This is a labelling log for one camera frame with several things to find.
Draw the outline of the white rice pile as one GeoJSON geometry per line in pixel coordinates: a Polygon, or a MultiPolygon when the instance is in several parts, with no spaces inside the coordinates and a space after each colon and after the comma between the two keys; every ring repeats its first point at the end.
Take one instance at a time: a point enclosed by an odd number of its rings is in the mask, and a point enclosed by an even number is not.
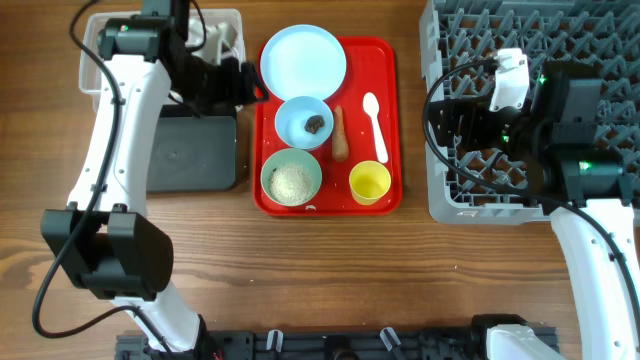
{"type": "Polygon", "coordinates": [[[276,202],[284,206],[298,206],[311,199],[313,181],[301,164],[285,163],[272,172],[269,190],[276,202]]]}

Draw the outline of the dark dried mushroom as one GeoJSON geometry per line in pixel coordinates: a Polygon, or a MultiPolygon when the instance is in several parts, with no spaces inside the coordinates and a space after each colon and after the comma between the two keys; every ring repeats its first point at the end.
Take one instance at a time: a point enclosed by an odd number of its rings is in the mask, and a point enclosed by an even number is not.
{"type": "Polygon", "coordinates": [[[313,115],[307,119],[304,130],[310,134],[316,134],[324,126],[324,117],[321,115],[313,115]]]}

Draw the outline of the white tissue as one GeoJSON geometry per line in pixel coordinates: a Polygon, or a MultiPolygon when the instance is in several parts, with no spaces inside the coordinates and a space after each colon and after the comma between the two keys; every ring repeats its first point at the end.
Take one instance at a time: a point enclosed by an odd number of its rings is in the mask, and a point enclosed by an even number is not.
{"type": "Polygon", "coordinates": [[[226,22],[212,27],[206,26],[205,29],[205,44],[200,50],[200,56],[206,61],[218,64],[234,48],[238,32],[235,27],[226,22]]]}

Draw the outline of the green bowl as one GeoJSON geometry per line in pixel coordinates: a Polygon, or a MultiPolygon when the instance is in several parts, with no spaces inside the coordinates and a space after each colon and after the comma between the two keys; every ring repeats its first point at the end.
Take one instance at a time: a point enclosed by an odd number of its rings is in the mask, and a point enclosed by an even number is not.
{"type": "Polygon", "coordinates": [[[307,169],[313,181],[313,195],[310,199],[312,200],[319,192],[322,184],[323,174],[321,166],[316,158],[309,152],[296,148],[287,148],[275,152],[266,160],[265,164],[263,165],[260,175],[260,182],[261,188],[266,192],[267,197],[274,201],[276,204],[282,205],[276,202],[273,198],[271,191],[269,190],[269,180],[275,168],[285,163],[299,163],[307,169]]]}

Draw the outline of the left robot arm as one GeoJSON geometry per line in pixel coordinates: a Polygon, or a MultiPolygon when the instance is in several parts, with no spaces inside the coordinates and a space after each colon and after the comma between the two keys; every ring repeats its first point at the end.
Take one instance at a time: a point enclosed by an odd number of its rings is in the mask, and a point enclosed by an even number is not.
{"type": "Polygon", "coordinates": [[[194,1],[147,1],[127,18],[111,18],[88,57],[102,93],[83,170],[66,207],[48,210],[41,233],[53,270],[129,314],[154,359],[219,359],[222,348],[171,280],[170,237],[146,216],[147,177],[158,120],[174,100],[209,115],[263,102],[253,64],[231,55],[239,33],[221,22],[189,41],[194,1]]]}

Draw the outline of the yellow plastic cup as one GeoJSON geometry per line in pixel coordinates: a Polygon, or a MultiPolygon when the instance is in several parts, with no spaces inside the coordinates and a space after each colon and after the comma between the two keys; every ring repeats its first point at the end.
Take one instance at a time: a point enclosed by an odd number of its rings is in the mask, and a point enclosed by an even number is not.
{"type": "Polygon", "coordinates": [[[380,200],[392,184],[391,174],[386,166],[373,160],[356,164],[349,174],[348,181],[353,199],[365,206],[380,200]]]}

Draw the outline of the light blue bowl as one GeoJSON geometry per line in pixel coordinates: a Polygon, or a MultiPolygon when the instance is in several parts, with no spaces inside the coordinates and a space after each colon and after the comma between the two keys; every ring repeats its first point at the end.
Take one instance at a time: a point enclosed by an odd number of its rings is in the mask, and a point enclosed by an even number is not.
{"type": "Polygon", "coordinates": [[[277,135],[287,146],[311,151],[329,139],[334,127],[334,116],[324,101],[299,96],[285,101],[278,108],[274,125],[277,135]],[[307,119],[313,115],[321,115],[325,120],[325,126],[316,134],[304,130],[307,119]]]}

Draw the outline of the orange carrot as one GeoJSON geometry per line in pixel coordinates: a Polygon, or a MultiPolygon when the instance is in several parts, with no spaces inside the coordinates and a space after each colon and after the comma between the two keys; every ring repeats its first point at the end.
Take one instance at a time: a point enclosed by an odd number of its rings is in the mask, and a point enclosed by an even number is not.
{"type": "Polygon", "coordinates": [[[332,156],[337,162],[345,162],[349,156],[348,141],[344,127],[344,114],[341,106],[336,106],[334,109],[332,156]]]}

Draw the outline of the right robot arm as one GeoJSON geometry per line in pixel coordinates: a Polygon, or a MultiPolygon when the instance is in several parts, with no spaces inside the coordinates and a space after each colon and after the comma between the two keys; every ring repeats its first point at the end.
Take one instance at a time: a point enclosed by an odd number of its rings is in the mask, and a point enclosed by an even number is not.
{"type": "Polygon", "coordinates": [[[521,196],[549,217],[568,268],[586,359],[639,355],[639,261],[634,194],[622,158],[596,147],[596,70],[573,61],[544,65],[489,59],[489,99],[427,98],[423,129],[434,153],[460,138],[466,150],[496,148],[525,163],[521,196]]]}

